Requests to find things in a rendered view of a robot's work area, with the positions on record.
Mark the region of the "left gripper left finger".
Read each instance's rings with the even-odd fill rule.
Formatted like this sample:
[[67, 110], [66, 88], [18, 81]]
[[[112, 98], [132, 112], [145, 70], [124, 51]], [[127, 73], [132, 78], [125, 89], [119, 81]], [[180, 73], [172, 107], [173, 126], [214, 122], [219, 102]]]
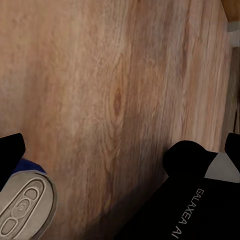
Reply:
[[0, 192], [26, 151], [21, 133], [0, 138]]

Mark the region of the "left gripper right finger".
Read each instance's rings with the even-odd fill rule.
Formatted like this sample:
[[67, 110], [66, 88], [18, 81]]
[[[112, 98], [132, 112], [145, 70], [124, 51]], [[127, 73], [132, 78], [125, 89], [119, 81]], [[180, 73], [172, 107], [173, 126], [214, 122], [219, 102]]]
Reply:
[[229, 133], [224, 150], [240, 172], [240, 134]]

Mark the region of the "can of soda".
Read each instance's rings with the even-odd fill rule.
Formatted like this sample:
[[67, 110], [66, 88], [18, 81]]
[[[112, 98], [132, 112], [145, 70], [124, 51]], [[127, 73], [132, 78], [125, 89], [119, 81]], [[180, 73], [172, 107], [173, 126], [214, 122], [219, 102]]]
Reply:
[[39, 240], [54, 218], [58, 199], [46, 171], [22, 157], [0, 191], [0, 240]]

